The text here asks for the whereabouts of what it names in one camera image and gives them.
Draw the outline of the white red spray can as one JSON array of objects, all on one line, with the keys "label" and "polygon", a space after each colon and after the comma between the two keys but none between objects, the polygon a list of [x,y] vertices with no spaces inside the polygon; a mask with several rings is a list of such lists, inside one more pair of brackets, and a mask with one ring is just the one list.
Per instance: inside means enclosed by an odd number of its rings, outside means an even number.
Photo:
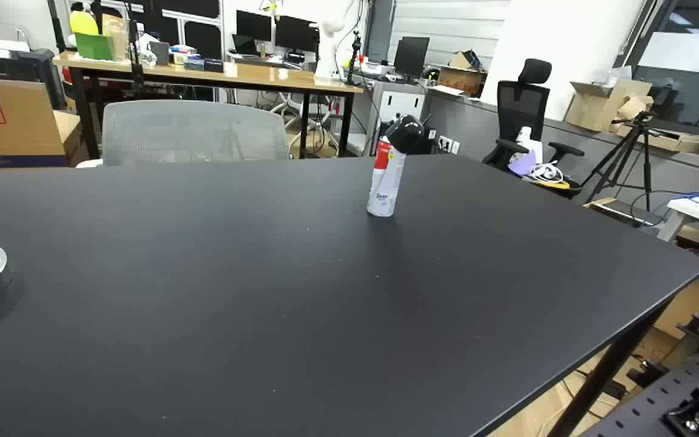
[{"label": "white red spray can", "polygon": [[376,219],[390,219],[401,193],[404,170],[404,156],[393,145],[388,136],[379,139],[376,159],[370,167],[370,188],[367,212]]}]

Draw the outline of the wooden desk with black legs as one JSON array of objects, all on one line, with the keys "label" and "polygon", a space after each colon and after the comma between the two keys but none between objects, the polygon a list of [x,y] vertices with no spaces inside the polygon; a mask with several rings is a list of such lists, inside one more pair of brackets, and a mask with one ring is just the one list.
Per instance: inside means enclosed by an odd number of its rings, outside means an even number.
[{"label": "wooden desk with black legs", "polygon": [[[58,53],[53,59],[56,69],[66,69],[75,88],[75,109],[81,126],[81,139],[87,153],[100,159],[100,126],[92,119],[92,104],[97,97],[92,91],[100,81],[129,81],[131,86],[187,86],[187,88],[238,88],[238,91],[267,91],[267,93],[297,93],[305,102],[314,96],[331,96],[341,100],[341,128],[336,151],[341,159],[350,156],[350,126],[351,126],[351,104],[358,96],[358,88],[345,86],[336,81],[320,77],[308,70],[289,70],[273,66],[255,64],[223,64],[220,70],[188,70],[176,66],[132,66],[131,60],[97,60],[81,59],[77,53]],[[300,121],[308,121],[308,104],[300,104]]]}]

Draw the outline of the white plastic bottle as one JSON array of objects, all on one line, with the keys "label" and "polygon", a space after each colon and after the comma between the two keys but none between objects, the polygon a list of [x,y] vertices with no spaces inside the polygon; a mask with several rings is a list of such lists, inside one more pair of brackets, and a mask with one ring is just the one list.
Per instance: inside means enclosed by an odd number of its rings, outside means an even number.
[{"label": "white plastic bottle", "polygon": [[532,136],[532,126],[518,128],[517,144],[534,159],[536,166],[544,164],[544,145]]}]

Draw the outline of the black office chair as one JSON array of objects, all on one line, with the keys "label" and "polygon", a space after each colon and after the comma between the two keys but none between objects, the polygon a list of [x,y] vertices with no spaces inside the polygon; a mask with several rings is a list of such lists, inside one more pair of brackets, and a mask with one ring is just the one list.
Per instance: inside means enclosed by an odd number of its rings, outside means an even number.
[{"label": "black office chair", "polygon": [[526,59],[515,81],[499,81],[495,88],[498,100],[498,142],[495,149],[483,159],[485,166],[510,172],[515,178],[528,176],[536,164],[517,144],[522,126],[532,126],[532,136],[552,151],[550,161],[559,164],[566,156],[579,159],[581,151],[567,144],[544,139],[544,119],[550,91],[546,81],[550,77],[550,64],[540,59]]}]

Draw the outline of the grey mesh office chair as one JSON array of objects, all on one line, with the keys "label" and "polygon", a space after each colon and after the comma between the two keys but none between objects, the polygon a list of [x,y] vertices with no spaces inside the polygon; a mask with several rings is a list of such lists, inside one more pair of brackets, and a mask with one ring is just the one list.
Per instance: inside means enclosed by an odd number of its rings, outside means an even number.
[{"label": "grey mesh office chair", "polygon": [[102,114],[103,166],[285,161],[284,121],[257,106],[126,100]]}]

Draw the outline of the open cardboard box right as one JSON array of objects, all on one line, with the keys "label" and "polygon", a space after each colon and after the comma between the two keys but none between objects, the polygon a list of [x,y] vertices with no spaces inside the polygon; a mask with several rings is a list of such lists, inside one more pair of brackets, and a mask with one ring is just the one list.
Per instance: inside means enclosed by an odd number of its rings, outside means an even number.
[{"label": "open cardboard box right", "polygon": [[614,86],[597,83],[572,83],[572,100],[566,113],[566,121],[585,128],[607,133],[617,113],[630,97],[644,97],[651,93],[651,83],[641,81],[617,81]]}]

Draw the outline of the brown cardboard box left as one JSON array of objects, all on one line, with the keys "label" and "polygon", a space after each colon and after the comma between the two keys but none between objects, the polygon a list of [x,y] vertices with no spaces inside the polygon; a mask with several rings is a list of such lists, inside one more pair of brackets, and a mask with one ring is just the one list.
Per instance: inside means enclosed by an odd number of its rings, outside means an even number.
[{"label": "brown cardboard box left", "polygon": [[80,117],[56,109],[40,83],[0,81],[0,159],[68,159]]}]

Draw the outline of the black metal rack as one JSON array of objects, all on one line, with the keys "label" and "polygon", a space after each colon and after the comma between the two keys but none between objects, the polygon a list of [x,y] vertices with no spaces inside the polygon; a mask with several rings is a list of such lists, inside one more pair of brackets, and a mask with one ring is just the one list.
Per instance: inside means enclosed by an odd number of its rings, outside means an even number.
[{"label": "black metal rack", "polygon": [[699,315],[683,325],[683,353],[637,395],[581,437],[699,437]]}]

